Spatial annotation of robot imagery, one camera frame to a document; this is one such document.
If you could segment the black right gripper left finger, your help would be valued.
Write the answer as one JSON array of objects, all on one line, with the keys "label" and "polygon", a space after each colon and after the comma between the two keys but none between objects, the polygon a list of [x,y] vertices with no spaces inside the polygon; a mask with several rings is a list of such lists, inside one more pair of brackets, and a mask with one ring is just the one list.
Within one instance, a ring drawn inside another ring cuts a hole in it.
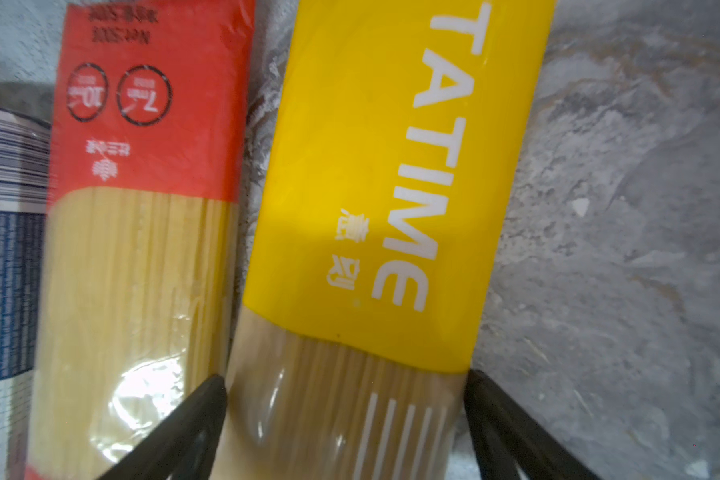
[{"label": "black right gripper left finger", "polygon": [[226,407],[224,379],[214,374],[100,479],[209,479]]}]

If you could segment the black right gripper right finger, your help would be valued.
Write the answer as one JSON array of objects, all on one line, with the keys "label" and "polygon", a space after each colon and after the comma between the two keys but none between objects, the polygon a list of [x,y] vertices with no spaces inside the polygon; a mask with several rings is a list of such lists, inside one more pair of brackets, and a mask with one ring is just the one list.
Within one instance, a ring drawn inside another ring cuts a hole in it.
[{"label": "black right gripper right finger", "polygon": [[482,479],[599,479],[484,372],[468,372],[464,407]]}]

